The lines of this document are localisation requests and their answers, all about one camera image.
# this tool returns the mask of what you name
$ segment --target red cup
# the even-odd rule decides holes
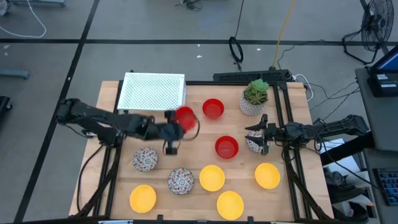
[[[182,129],[187,132],[196,125],[196,116],[189,106],[182,106],[175,112],[174,120],[176,120]]]
[[[217,99],[206,100],[202,106],[204,114],[210,119],[217,119],[224,113],[224,104]]]
[[[223,136],[216,141],[216,152],[224,158],[230,159],[237,155],[239,151],[238,142],[231,136]]]

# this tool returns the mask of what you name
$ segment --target electric fan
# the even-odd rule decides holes
[[[394,6],[391,0],[371,0],[364,8],[361,29],[343,37],[344,53],[367,65],[373,63],[377,51],[388,41],[394,23]],[[352,40],[361,33],[363,47],[374,52],[371,62],[365,62],[347,51],[346,39]]]

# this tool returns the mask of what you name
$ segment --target wooden tabletop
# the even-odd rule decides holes
[[[261,114],[246,116],[240,111],[239,99],[244,88],[244,86],[188,85],[186,105],[191,107],[198,116],[201,124],[200,133],[194,141],[182,142],[176,156],[165,156],[162,153],[162,141],[144,142],[127,138],[123,143],[111,218],[154,220],[158,214],[163,214],[165,220],[223,220],[217,212],[216,201],[223,192],[233,190],[240,194],[244,201],[244,212],[238,220],[247,220],[248,216],[253,216],[256,221],[293,221],[287,173],[281,158],[282,148],[272,143],[268,155],[262,156],[252,152],[245,143],[244,136],[248,132],[244,128],[257,124]],[[288,83],[288,88],[294,121],[311,124],[302,83]],[[103,82],[96,106],[112,111],[117,89],[118,82]],[[272,87],[268,94],[269,101],[264,108],[264,113],[268,114],[269,123],[278,124]],[[209,98],[217,98],[224,103],[225,111],[219,120],[206,119],[202,112],[202,104]],[[281,91],[280,99],[286,123],[287,115]],[[160,111],[130,111],[130,113],[151,114],[156,117],[156,122],[165,121],[164,114]],[[233,159],[222,159],[215,152],[215,141],[224,135],[232,136],[238,141],[239,152]],[[139,172],[132,166],[132,158],[138,149],[146,146],[157,150],[159,163],[155,170]],[[82,163],[97,148],[96,139],[88,140]],[[319,155],[307,149],[301,150],[300,154],[308,191],[325,213],[333,217]],[[88,201],[97,188],[103,156],[104,151],[94,157],[85,169],[81,185],[81,206]],[[279,169],[281,180],[275,189],[263,189],[254,180],[254,170],[263,162],[272,163]],[[208,192],[203,189],[198,179],[201,169],[209,164],[220,166],[225,173],[225,184],[217,192]],[[167,185],[169,174],[180,167],[189,169],[195,176],[193,190],[186,195],[173,194]],[[154,208],[147,213],[136,213],[129,204],[132,190],[141,184],[151,185],[157,194]],[[305,217],[301,193],[297,188],[296,192],[300,216]],[[76,194],[70,209],[70,214],[74,213],[76,213]]]

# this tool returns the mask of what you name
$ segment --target white perforated box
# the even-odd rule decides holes
[[[127,72],[118,110],[175,110],[185,104],[185,92],[184,74]]]

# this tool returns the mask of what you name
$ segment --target white plant pot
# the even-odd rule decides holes
[[[266,105],[266,101],[261,105],[252,105],[244,98],[244,92],[242,92],[241,100],[239,102],[239,107],[241,111],[248,116],[255,116],[262,112]]]

